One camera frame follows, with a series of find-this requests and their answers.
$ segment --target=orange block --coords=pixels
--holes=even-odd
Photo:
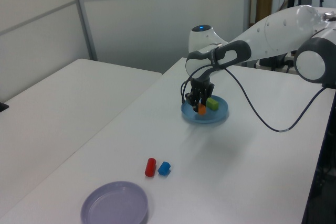
[[[199,115],[204,115],[205,112],[206,112],[206,106],[203,105],[203,104],[201,104],[201,103],[199,103],[198,104],[198,113],[199,113]]]

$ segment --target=black cable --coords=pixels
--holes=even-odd
[[[194,74],[196,74],[198,71],[200,71],[201,69],[203,69],[203,68],[207,68],[207,67],[211,67],[211,66],[212,66],[211,64],[208,64],[208,65],[204,65],[204,66],[202,66],[202,67],[196,69],[196,70],[189,76],[189,78],[188,78],[186,81],[184,81],[184,82],[182,83],[182,85],[181,85],[182,103],[185,102],[185,100],[184,100],[184,92],[185,92],[185,88],[187,87],[187,84],[188,84],[188,82],[191,80],[192,76],[193,76]]]
[[[287,67],[287,70],[286,70],[286,73],[288,73],[289,69],[290,69],[291,67],[294,67],[294,61],[293,61],[293,60],[286,60],[286,61],[285,61],[285,65],[288,66],[288,67]]]
[[[283,3],[282,3],[282,5],[280,5],[280,7],[278,8],[278,11],[279,11],[279,10],[282,10],[283,6],[285,5],[285,1],[286,1],[286,0],[283,0]]]
[[[292,124],[291,127],[289,127],[288,129],[285,129],[285,130],[277,130],[275,128],[272,128],[271,126],[269,126],[262,118],[261,116],[258,114],[258,112],[255,110],[255,108],[253,107],[250,99],[248,98],[243,86],[240,84],[240,82],[238,81],[238,79],[227,69],[224,69],[226,72],[229,73],[229,75],[232,76],[233,79],[235,79],[235,81],[238,83],[238,85],[240,86],[241,90],[243,91],[245,97],[246,97],[246,100],[248,101],[248,103],[250,104],[252,110],[254,111],[254,113],[257,115],[257,117],[263,122],[263,124],[268,127],[269,129],[271,129],[272,131],[275,131],[275,132],[286,132],[286,131],[290,131],[292,128],[294,128],[294,126],[300,121],[300,119],[302,118],[303,114],[308,110],[309,106],[313,103],[313,101],[315,100],[315,98],[320,94],[322,93],[323,90],[325,90],[326,88],[323,87],[322,89],[320,89],[315,95],[314,97],[310,100],[310,102],[308,103],[308,105],[305,107],[305,109],[302,111],[302,113],[300,114],[300,116],[296,119],[296,121]]]

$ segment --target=green block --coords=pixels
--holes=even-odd
[[[211,109],[211,110],[218,110],[218,106],[219,106],[219,103],[212,99],[211,97],[209,97],[207,100],[206,100],[206,107]]]

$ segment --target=purple plate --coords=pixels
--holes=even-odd
[[[140,224],[147,209],[147,196],[140,186],[118,181],[93,191],[80,215],[83,224]]]

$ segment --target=plate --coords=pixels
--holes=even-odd
[[[93,191],[80,215],[83,224],[140,224],[147,209],[147,196],[140,186],[118,181]]]
[[[216,123],[222,120],[224,121],[227,118],[229,111],[227,102],[223,98],[215,95],[212,95],[211,98],[219,103],[218,110],[213,111],[207,108],[204,115],[199,115],[193,110],[193,107],[190,104],[185,102],[181,105],[183,117],[194,123]]]

